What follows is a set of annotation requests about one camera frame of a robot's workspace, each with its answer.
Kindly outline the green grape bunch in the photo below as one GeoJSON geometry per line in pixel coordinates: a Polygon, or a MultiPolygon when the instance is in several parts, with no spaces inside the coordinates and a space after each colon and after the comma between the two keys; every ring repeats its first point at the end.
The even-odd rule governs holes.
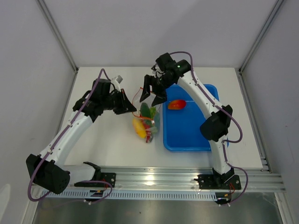
{"type": "Polygon", "coordinates": [[[151,119],[154,119],[154,116],[155,116],[156,113],[157,113],[157,109],[156,109],[156,107],[151,107],[151,108],[149,109],[149,111],[150,111],[150,118],[151,118],[151,119]]]}

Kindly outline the green cucumber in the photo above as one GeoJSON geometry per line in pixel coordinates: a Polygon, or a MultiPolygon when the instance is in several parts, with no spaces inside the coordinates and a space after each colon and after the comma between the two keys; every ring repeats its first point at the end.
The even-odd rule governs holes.
{"type": "Polygon", "coordinates": [[[142,117],[150,118],[150,108],[147,103],[142,103],[140,106],[140,114],[142,117]]]}

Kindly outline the red orange mango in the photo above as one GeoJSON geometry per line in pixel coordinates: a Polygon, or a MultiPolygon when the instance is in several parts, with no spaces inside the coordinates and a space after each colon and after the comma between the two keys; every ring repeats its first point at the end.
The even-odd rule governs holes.
{"type": "Polygon", "coordinates": [[[182,110],[184,109],[186,106],[186,101],[185,100],[182,100],[182,99],[176,99],[176,100],[173,100],[171,101],[169,104],[168,104],[168,110],[182,110]]]}

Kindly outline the clear zip top bag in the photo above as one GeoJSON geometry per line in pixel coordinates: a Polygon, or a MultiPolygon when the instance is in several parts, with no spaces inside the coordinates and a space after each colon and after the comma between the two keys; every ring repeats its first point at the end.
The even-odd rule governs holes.
{"type": "Polygon", "coordinates": [[[140,87],[132,99],[132,105],[136,108],[133,115],[133,128],[137,136],[145,143],[151,143],[160,130],[160,108],[161,104],[152,106],[155,94],[140,102],[143,88],[140,87]]]}

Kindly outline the orange yellow bell pepper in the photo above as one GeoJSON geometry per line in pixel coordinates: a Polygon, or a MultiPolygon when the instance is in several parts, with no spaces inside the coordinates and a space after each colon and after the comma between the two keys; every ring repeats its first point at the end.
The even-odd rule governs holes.
{"type": "Polygon", "coordinates": [[[146,137],[146,129],[145,129],[143,123],[141,122],[141,120],[137,119],[137,118],[133,118],[132,124],[133,124],[133,128],[134,128],[135,133],[140,138],[144,139],[146,137]]]}

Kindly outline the grey toy fish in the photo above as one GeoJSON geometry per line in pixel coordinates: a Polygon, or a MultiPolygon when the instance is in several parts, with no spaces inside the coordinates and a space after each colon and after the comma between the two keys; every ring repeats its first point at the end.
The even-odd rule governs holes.
{"type": "Polygon", "coordinates": [[[152,142],[154,135],[159,132],[159,128],[156,126],[153,126],[149,129],[149,131],[150,131],[149,142],[152,142]]]}

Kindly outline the red chili pepper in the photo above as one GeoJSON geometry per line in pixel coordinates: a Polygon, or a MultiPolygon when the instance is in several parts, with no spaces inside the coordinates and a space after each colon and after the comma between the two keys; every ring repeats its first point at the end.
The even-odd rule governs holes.
{"type": "Polygon", "coordinates": [[[151,143],[151,141],[152,141],[151,122],[143,120],[142,124],[143,124],[143,126],[145,128],[145,132],[146,132],[145,142],[151,143]]]}

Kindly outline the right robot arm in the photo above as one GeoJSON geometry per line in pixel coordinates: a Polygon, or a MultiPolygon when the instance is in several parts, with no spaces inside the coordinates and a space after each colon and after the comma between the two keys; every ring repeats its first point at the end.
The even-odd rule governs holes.
{"type": "Polygon", "coordinates": [[[225,153],[228,129],[232,120],[232,107],[224,106],[213,98],[195,75],[192,62],[186,60],[176,62],[170,53],[165,53],[156,59],[156,66],[162,74],[159,77],[150,75],[144,77],[140,101],[144,101],[153,93],[155,98],[152,105],[156,106],[166,102],[166,90],[173,84],[178,84],[184,89],[206,119],[200,126],[200,132],[209,141],[213,157],[212,174],[199,175],[196,181],[201,189],[227,187],[235,174],[234,169],[228,165],[225,153]]]}

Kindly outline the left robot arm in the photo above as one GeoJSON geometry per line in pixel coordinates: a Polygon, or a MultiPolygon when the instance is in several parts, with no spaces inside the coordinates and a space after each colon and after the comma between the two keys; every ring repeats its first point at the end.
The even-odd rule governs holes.
{"type": "Polygon", "coordinates": [[[103,114],[113,111],[116,115],[135,112],[124,89],[122,77],[111,80],[96,79],[93,87],[73,106],[64,128],[39,155],[30,154],[26,165],[30,184],[36,184],[55,194],[62,193],[69,184],[95,187],[101,182],[101,168],[91,162],[66,166],[65,161],[81,135],[103,114]]]}

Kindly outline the blue plastic bin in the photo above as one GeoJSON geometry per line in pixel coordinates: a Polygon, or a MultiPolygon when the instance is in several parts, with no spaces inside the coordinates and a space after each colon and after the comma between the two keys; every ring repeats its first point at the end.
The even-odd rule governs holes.
{"type": "Polygon", "coordinates": [[[166,90],[167,101],[163,103],[163,143],[171,152],[210,151],[210,144],[200,132],[206,120],[202,111],[190,95],[177,84],[166,90]],[[181,110],[169,110],[173,100],[184,100],[186,106],[181,110]]]}

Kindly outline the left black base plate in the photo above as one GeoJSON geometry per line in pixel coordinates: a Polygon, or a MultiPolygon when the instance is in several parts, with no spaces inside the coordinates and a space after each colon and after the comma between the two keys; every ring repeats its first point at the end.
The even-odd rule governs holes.
{"type": "Polygon", "coordinates": [[[75,183],[74,186],[75,187],[88,187],[88,188],[92,188],[92,187],[109,188],[109,185],[107,184],[107,183],[109,183],[114,188],[115,181],[116,181],[116,173],[104,172],[98,176],[94,175],[94,177],[91,179],[91,181],[78,182],[78,183],[75,183]]]}

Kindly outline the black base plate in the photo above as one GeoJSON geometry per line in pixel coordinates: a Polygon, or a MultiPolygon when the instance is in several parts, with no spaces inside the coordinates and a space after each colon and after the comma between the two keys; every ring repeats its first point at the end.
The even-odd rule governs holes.
{"type": "Polygon", "coordinates": [[[216,189],[216,190],[241,190],[241,181],[238,175],[232,175],[229,178],[221,178],[212,174],[201,174],[194,178],[199,184],[199,189],[216,189]]]}
{"type": "Polygon", "coordinates": [[[78,182],[78,183],[75,183],[74,186],[75,187],[88,187],[88,188],[92,188],[92,187],[109,188],[109,185],[107,184],[107,183],[109,183],[114,188],[115,181],[116,181],[116,173],[104,172],[98,176],[94,175],[94,177],[91,179],[91,181],[78,182]]]}

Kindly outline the aluminium frame rail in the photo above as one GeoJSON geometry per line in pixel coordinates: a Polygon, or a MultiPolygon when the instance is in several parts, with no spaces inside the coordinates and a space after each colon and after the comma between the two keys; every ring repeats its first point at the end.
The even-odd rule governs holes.
{"type": "MultiPolygon", "coordinates": [[[[115,189],[123,190],[174,190],[189,191],[199,189],[194,181],[201,174],[212,174],[210,169],[193,168],[133,168],[102,167],[101,171],[116,173],[115,189]]],[[[234,169],[248,192],[286,192],[282,177],[266,171],[243,171],[234,169]]]]}

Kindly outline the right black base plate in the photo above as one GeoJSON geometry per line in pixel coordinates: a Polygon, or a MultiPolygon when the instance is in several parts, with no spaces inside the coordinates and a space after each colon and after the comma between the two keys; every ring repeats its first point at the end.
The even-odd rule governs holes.
{"type": "Polygon", "coordinates": [[[216,189],[216,190],[241,190],[241,181],[238,175],[232,175],[229,178],[221,178],[212,174],[201,174],[194,178],[199,184],[199,189],[216,189]]]}

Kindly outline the left corner frame post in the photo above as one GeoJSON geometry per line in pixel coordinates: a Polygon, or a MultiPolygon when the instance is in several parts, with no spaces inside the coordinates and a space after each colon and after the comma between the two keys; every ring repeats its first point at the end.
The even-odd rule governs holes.
{"type": "Polygon", "coordinates": [[[62,53],[64,54],[66,60],[68,61],[70,67],[72,68],[72,70],[77,73],[78,71],[78,67],[73,59],[73,56],[71,55],[71,52],[59,30],[59,27],[57,25],[57,23],[55,22],[55,19],[52,15],[52,13],[50,12],[46,1],[44,0],[36,0],[36,3],[38,5],[38,7],[40,8],[50,30],[52,31],[62,53]]]}

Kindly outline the corner frame post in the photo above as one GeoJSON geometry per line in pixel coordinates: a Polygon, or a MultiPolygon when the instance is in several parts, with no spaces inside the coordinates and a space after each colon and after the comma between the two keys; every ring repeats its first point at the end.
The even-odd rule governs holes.
{"type": "Polygon", "coordinates": [[[250,61],[252,60],[252,58],[255,55],[258,48],[260,47],[262,41],[266,37],[271,26],[274,24],[276,17],[279,15],[280,11],[282,10],[282,8],[286,2],[287,2],[286,0],[275,1],[274,6],[270,10],[265,22],[261,26],[260,31],[258,32],[256,38],[254,39],[253,44],[251,45],[248,53],[246,54],[244,60],[241,63],[241,66],[238,69],[239,74],[242,75],[243,72],[245,71],[246,67],[249,65],[250,61]]]}
{"type": "Polygon", "coordinates": [[[78,71],[78,67],[73,59],[73,56],[71,55],[71,52],[59,30],[59,27],[57,25],[57,23],[55,22],[55,19],[52,15],[52,13],[50,12],[46,1],[44,0],[36,0],[36,3],[38,5],[38,7],[40,8],[50,30],[52,31],[62,53],[64,54],[66,60],[68,61],[70,67],[72,68],[72,70],[77,73],[78,71]]]}

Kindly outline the right corner frame post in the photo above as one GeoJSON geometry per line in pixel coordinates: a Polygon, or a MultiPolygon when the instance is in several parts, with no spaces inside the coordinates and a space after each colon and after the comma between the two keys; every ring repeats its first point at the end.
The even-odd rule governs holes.
{"type": "Polygon", "coordinates": [[[258,32],[256,38],[254,39],[253,44],[251,45],[248,53],[246,54],[244,60],[241,63],[241,66],[238,69],[239,74],[242,75],[243,72],[245,71],[246,67],[249,65],[250,61],[252,60],[252,58],[255,55],[258,48],[260,47],[262,41],[266,37],[271,26],[274,24],[276,17],[279,15],[280,11],[282,10],[282,8],[286,2],[287,2],[286,0],[275,1],[274,6],[270,10],[265,22],[261,26],[260,31],[258,32]]]}

